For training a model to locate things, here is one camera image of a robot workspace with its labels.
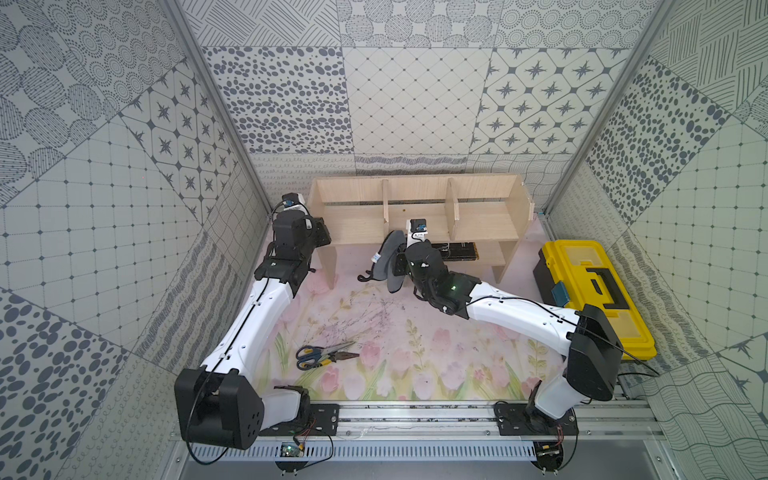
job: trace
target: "wooden shelf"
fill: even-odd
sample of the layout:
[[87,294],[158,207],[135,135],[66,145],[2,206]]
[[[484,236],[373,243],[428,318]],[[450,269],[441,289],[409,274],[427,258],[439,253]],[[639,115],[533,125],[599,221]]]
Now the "wooden shelf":
[[384,219],[381,205],[325,207],[323,220],[331,235],[332,245],[381,243],[384,241]]
[[[504,200],[477,201],[485,198]],[[425,200],[432,203],[416,203]],[[376,204],[338,205],[356,202]],[[335,246],[381,244],[388,232],[405,230],[414,218],[426,219],[433,243],[475,242],[478,259],[451,266],[490,265],[501,281],[533,215],[533,203],[516,174],[316,178],[307,206],[330,232],[331,245],[318,254],[332,288]]]

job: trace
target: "yellow toolbox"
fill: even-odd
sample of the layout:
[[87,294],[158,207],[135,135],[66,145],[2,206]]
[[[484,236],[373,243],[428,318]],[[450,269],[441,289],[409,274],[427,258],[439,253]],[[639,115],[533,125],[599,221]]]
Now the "yellow toolbox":
[[[603,246],[590,240],[557,240],[539,250],[533,274],[541,298],[576,310],[601,308],[624,349],[641,360],[656,356],[654,338],[627,294]],[[624,355],[625,360],[631,357]]]

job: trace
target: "floral mat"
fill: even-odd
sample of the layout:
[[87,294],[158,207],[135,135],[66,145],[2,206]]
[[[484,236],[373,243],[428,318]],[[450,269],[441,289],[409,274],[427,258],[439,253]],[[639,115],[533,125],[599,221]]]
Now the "floral mat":
[[[534,242],[525,252],[521,246],[515,262],[535,256],[540,246]],[[257,364],[259,394],[276,385],[300,385],[314,400],[524,399],[539,379],[562,369],[556,352],[526,336],[440,313],[413,296],[408,280],[398,293],[389,293],[386,282],[359,282],[357,274],[370,267],[371,249],[339,249],[334,290],[322,270],[306,278]],[[536,260],[525,258],[517,269],[527,284]],[[506,283],[500,287],[517,293]],[[351,340],[356,343],[348,351],[358,358],[306,372],[296,367],[302,346]]]

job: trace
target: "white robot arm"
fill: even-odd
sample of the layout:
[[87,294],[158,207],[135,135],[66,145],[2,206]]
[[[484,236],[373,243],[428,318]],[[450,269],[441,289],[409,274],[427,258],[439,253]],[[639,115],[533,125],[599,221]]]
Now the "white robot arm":
[[[185,369],[174,386],[181,435],[188,442],[247,449],[262,429],[308,422],[309,396],[295,386],[276,387],[259,396],[253,389],[256,363],[269,334],[288,307],[310,268],[315,247],[330,243],[322,219],[312,218],[297,194],[283,196],[285,210],[274,223],[275,240],[255,272],[257,281],[227,334],[199,369]],[[449,315],[495,323],[531,337],[560,353],[561,376],[536,387],[526,419],[546,431],[586,398],[613,395],[621,343],[596,307],[581,312],[546,306],[511,295],[480,279],[449,272],[440,252],[424,239],[423,228],[408,228],[408,243],[398,255],[400,268],[422,298]]]

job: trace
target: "patterned wall panel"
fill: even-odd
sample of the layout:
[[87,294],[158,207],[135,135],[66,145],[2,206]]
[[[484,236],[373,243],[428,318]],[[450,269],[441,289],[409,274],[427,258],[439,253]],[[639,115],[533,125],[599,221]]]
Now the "patterned wall panel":
[[185,58],[119,113],[200,223],[229,182],[235,161],[209,98]]
[[86,438],[86,425],[98,415],[129,353],[20,296],[0,292],[2,474],[54,478]]
[[243,281],[205,230],[134,352],[171,372],[199,366],[240,307]]
[[570,154],[470,155],[468,174],[520,174],[537,211],[541,211],[558,185]]
[[495,48],[470,151],[574,154],[629,51]]
[[[348,7],[340,2],[339,10]],[[197,41],[213,46],[340,46],[334,0],[183,0]]]
[[[713,353],[631,230],[624,231],[606,253],[656,342],[658,354],[650,365],[668,372]],[[642,366],[624,368],[645,372]]]
[[174,374],[128,351],[169,285],[187,298],[179,268],[205,239],[228,290],[187,311],[167,362],[199,361],[265,206],[156,2],[0,3],[0,476],[146,478]]
[[768,424],[768,333],[738,342],[717,353],[733,381]]
[[467,154],[488,49],[344,48],[356,154]]
[[503,0],[339,0],[345,47],[494,47]]
[[496,41],[514,48],[632,48],[658,2],[506,0]]
[[0,25],[0,204],[5,205],[111,115],[83,64],[35,4],[3,8]]
[[[656,340],[650,364],[669,372],[636,389],[687,478],[764,478],[768,465],[768,115],[754,36],[767,5],[677,2],[587,159],[630,225],[608,256]],[[563,201],[589,189],[577,175]],[[557,215],[592,217],[570,204]]]
[[595,240],[605,249],[627,229],[598,179],[584,164],[577,167],[549,221],[558,239]]
[[750,96],[733,112],[753,130],[768,137],[768,77],[764,78]]
[[200,231],[119,118],[2,212],[2,282],[127,348]]
[[[346,172],[339,154],[573,154],[657,3],[183,1],[273,200]],[[274,154],[329,159],[310,167]],[[554,177],[532,173],[544,206]]]
[[128,353],[56,478],[153,478],[178,425],[176,376]]
[[767,145],[731,118],[632,225],[715,348],[768,332]]
[[251,154],[352,153],[339,48],[204,48]]
[[82,74],[95,81],[113,113],[181,60],[174,30],[155,0],[39,3],[24,2],[40,27],[55,30],[82,60]]
[[686,478],[765,478],[768,426],[717,356],[641,384]]
[[271,211],[272,207],[263,204],[240,161],[236,161],[231,182],[208,213],[204,229],[214,237],[219,250],[243,281],[253,275]]
[[624,221],[632,223],[729,116],[649,57],[587,162]]
[[733,112],[768,76],[764,0],[682,0],[651,55]]
[[277,205],[288,192],[309,198],[314,177],[355,174],[355,157],[352,154],[251,154],[250,163],[256,169],[272,206]]
[[358,175],[463,174],[467,156],[356,155]]

